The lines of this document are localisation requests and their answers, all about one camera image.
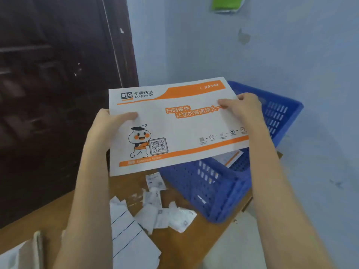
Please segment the green object on wall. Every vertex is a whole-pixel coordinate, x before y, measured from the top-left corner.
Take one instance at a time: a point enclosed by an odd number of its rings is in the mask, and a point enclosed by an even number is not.
[[[213,0],[213,10],[238,10],[244,0]]]

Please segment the person's left hand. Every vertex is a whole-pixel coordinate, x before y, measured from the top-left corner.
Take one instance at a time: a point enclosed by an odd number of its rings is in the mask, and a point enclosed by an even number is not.
[[[137,112],[110,115],[108,109],[100,109],[87,133],[85,144],[106,152],[110,148],[110,141],[120,125],[127,120],[134,120],[137,116]]]

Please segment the cartoon mascot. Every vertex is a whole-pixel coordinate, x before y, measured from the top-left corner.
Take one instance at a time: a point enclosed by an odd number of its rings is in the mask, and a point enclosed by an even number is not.
[[[148,157],[146,148],[149,145],[151,139],[151,132],[145,130],[147,125],[132,127],[133,132],[128,136],[130,143],[135,144],[135,150],[131,153],[131,157],[135,157],[141,152],[142,157]]]

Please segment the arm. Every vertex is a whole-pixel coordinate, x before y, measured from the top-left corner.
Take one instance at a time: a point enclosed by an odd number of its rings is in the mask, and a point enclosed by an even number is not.
[[[295,198],[254,94],[220,99],[249,134],[254,207],[268,268],[334,268],[315,229]]]
[[[112,269],[112,235],[106,151],[121,124],[136,112],[101,109],[87,134],[65,237],[54,269]]]

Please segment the wooden table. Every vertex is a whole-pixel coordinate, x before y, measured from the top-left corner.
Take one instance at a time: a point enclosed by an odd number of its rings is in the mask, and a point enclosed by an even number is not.
[[[150,170],[111,177],[110,197],[116,195],[120,200],[126,199],[129,211],[135,215],[142,207],[141,189],[147,189],[145,175],[155,172],[156,170]],[[168,190],[161,192],[164,208],[167,208],[171,201],[175,201],[179,207],[193,209],[169,183],[166,185]],[[66,229],[73,194],[72,191],[0,229],[0,253],[32,238],[35,231],[41,230],[44,235],[45,266],[52,268],[60,249],[61,232]],[[252,190],[246,194],[227,221],[221,224],[210,223],[198,214],[184,233],[178,233],[171,228],[155,229],[150,238],[162,252],[158,268],[197,268],[236,214],[251,198]]]

